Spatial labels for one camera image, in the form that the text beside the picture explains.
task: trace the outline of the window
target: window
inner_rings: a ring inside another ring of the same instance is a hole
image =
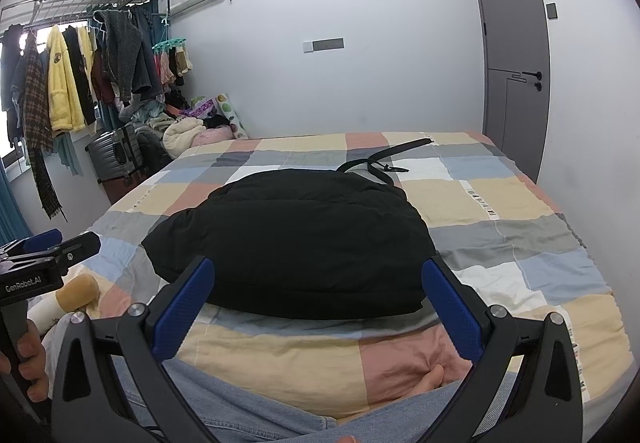
[[[73,27],[86,26],[88,23],[86,20],[80,22],[71,22],[70,24],[61,24],[58,26],[60,31],[71,25]],[[38,29],[36,32],[36,44],[38,45],[38,53],[42,53],[47,46],[47,38],[49,32],[52,30],[52,26],[48,28]],[[24,47],[27,43],[27,33],[24,33],[20,37],[20,49],[24,51]],[[2,55],[2,43],[0,42],[0,57]],[[9,143],[9,137],[6,129],[6,112],[0,112],[0,157],[2,158],[2,164],[4,167],[15,163],[20,159],[22,154],[21,143],[18,144],[18,149],[15,150]]]

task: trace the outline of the white wall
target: white wall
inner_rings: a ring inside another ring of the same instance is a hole
[[[640,9],[635,0],[545,0],[551,102],[538,183],[612,286],[640,356]]]
[[[176,19],[187,94],[227,92],[250,136],[481,130],[476,0],[233,0]],[[346,48],[303,54],[302,42]]]
[[[64,239],[70,239],[89,228],[111,206],[104,188],[98,185],[91,159],[84,151],[84,147],[93,139],[85,136],[74,143],[84,176],[72,176],[70,170],[60,163],[57,154],[47,157],[45,161],[68,222],[62,214],[50,220],[44,212],[31,170],[11,181],[18,207],[34,234],[57,228]]]

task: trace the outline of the blue gripper pad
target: blue gripper pad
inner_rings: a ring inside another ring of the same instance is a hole
[[[41,233],[40,235],[34,235],[25,240],[22,245],[24,253],[37,253],[39,251],[45,251],[49,248],[53,248],[62,242],[62,233],[60,230],[49,230],[49,232]]]
[[[447,278],[431,259],[422,265],[422,288],[440,317],[458,354],[478,363],[484,346],[480,326]]]
[[[154,345],[151,347],[158,362],[172,359],[176,355],[213,289],[214,278],[213,263],[204,259],[164,310],[156,322]]]

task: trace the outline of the plush toy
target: plush toy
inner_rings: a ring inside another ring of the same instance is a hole
[[[67,282],[62,288],[42,295],[42,299],[27,313],[38,332],[44,335],[60,318],[92,300],[98,298],[98,282],[88,273],[82,273]]]

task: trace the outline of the ceiling clothes rack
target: ceiling clothes rack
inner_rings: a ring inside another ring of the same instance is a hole
[[[11,24],[22,24],[24,30],[36,30],[55,24],[65,24],[87,20],[94,11],[123,10],[149,0],[22,0],[0,9],[0,30],[3,32]],[[166,1],[166,13],[154,15],[169,19],[170,0]]]

